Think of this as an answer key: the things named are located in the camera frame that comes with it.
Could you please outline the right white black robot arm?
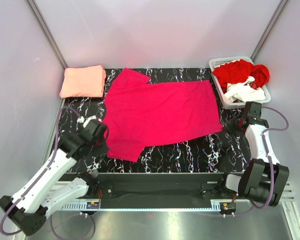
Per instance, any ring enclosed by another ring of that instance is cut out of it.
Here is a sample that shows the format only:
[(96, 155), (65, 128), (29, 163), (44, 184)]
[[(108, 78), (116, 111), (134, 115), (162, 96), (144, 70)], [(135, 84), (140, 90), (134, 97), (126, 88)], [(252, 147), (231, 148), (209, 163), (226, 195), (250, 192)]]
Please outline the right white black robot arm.
[(228, 122), (226, 128), (231, 133), (245, 136), (251, 160), (242, 176), (225, 173), (216, 188), (220, 197), (237, 195), (257, 209), (278, 205), (290, 175), (289, 168), (275, 156), (269, 137), (271, 131), (283, 132), (290, 125), (286, 122), (284, 128), (270, 127), (262, 118), (263, 108), (261, 103), (248, 101), (243, 112)]

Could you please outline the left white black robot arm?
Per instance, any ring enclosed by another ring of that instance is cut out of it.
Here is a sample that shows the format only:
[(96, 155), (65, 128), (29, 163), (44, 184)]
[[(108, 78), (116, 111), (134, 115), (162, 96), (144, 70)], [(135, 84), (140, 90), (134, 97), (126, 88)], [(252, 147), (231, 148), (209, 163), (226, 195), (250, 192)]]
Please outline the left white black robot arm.
[(106, 139), (108, 126), (96, 119), (86, 120), (77, 132), (68, 132), (57, 139), (56, 148), (38, 172), (12, 196), (0, 198), (4, 216), (0, 222), (3, 235), (4, 222), (10, 219), (26, 236), (35, 234), (46, 220), (67, 203), (80, 198), (93, 198), (99, 193), (97, 173), (80, 172), (67, 185), (50, 194), (52, 187), (80, 159), (108, 152)]

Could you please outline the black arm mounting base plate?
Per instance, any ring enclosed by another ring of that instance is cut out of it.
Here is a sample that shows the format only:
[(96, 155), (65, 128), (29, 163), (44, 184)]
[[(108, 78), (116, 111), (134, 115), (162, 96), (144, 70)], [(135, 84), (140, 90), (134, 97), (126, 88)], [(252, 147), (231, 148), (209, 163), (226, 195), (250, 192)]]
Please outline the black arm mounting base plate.
[(186, 196), (203, 199), (232, 199), (236, 194), (231, 190), (221, 190), (216, 182), (102, 182), (99, 189), (102, 199), (117, 199), (119, 197), (154, 197), (154, 196)]

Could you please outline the magenta pink t shirt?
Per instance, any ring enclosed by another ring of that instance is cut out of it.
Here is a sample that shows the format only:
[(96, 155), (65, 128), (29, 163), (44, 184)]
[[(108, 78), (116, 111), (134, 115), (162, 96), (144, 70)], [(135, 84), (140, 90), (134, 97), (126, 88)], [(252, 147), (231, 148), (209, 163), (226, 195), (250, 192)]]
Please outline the magenta pink t shirt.
[(209, 81), (150, 84), (150, 77), (125, 68), (105, 99), (109, 158), (137, 162), (146, 147), (218, 133), (216, 97)]

